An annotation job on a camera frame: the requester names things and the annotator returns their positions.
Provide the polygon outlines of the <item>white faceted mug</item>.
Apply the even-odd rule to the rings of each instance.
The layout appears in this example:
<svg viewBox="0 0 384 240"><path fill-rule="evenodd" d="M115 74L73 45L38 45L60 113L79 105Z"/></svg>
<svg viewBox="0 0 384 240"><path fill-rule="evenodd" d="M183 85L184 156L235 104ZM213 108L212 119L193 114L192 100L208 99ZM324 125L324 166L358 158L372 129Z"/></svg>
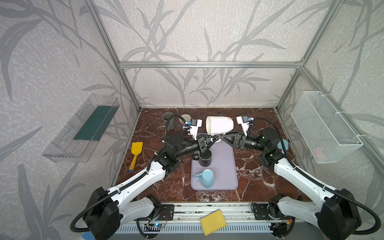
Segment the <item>white faceted mug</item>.
<svg viewBox="0 0 384 240"><path fill-rule="evenodd" d="M230 117L208 116L206 118L206 130L208 135L222 135L234 129L234 122Z"/></svg>

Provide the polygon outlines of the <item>lavender mug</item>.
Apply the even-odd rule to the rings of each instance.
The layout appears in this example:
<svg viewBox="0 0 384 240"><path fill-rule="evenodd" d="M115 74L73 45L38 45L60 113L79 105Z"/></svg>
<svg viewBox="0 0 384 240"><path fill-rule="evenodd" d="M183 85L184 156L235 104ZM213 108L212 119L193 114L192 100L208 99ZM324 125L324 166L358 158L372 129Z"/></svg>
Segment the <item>lavender mug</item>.
<svg viewBox="0 0 384 240"><path fill-rule="evenodd" d="M186 122L190 122L192 117L189 114L183 114L182 119L179 119L179 122L184 125Z"/></svg>

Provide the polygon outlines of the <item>grey mug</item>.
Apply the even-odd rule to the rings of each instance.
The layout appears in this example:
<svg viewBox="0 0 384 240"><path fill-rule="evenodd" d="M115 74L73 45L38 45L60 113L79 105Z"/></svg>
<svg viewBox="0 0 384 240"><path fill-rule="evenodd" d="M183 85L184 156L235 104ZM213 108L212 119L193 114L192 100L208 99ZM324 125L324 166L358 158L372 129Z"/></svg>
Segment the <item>grey mug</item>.
<svg viewBox="0 0 384 240"><path fill-rule="evenodd" d="M172 112L166 112L162 116L167 131L174 130L176 127L176 122L175 122L176 117L173 117L173 115L174 113Z"/></svg>

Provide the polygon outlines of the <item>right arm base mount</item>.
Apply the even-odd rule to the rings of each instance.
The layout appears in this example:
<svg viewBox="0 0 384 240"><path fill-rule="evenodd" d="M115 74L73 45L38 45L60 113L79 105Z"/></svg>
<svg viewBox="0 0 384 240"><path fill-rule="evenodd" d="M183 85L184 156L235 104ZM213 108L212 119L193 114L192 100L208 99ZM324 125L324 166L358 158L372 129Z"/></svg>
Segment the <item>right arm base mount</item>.
<svg viewBox="0 0 384 240"><path fill-rule="evenodd" d="M291 219L291 216L283 215L277 206L267 203L251 203L251 210L254 213L255 220L287 222Z"/></svg>

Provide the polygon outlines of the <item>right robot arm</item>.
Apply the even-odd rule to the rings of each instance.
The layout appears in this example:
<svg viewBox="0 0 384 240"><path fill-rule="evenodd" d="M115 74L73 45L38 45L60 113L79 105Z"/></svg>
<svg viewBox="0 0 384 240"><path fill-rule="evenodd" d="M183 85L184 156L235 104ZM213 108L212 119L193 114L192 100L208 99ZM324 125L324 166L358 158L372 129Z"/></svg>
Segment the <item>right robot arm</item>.
<svg viewBox="0 0 384 240"><path fill-rule="evenodd" d="M231 118L221 117L219 125L208 133L221 135L221 139L234 149L261 151L259 159L266 168L311 199L310 203L306 203L290 197L278 197L275 204L283 215L318 227L330 240L345 240L350 235L370 235L381 228L380 217L357 202L351 192L322 183L294 164L285 148L279 150L277 144L282 143L283 138L276 126L266 128L257 138L247 132L236 132L233 128Z"/></svg>

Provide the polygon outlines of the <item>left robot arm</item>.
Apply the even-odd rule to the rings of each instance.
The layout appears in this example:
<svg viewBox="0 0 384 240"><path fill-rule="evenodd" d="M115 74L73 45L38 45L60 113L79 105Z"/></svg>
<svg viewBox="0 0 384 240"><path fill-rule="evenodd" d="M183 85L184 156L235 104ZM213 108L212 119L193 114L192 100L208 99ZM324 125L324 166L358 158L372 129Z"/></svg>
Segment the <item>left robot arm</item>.
<svg viewBox="0 0 384 240"><path fill-rule="evenodd" d="M150 216L161 203L153 197L141 201L134 198L171 174L181 164L180 157L195 152L205 153L220 139L220 135L212 131L198 135L201 122L185 121L186 129L193 136L191 141L185 140L183 133L165 135L164 146L150 159L146 168L108 190L96 189L85 210L72 220L70 230L74 233L91 232L96 240L107 240L120 225Z"/></svg>

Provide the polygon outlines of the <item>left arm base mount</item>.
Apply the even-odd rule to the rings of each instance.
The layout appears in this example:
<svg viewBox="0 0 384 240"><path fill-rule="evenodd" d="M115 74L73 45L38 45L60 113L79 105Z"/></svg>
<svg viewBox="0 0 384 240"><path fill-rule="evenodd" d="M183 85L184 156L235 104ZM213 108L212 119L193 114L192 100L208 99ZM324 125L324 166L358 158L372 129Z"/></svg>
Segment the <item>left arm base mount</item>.
<svg viewBox="0 0 384 240"><path fill-rule="evenodd" d="M149 218L156 221L172 221L175 213L175 205L165 204L156 206Z"/></svg>

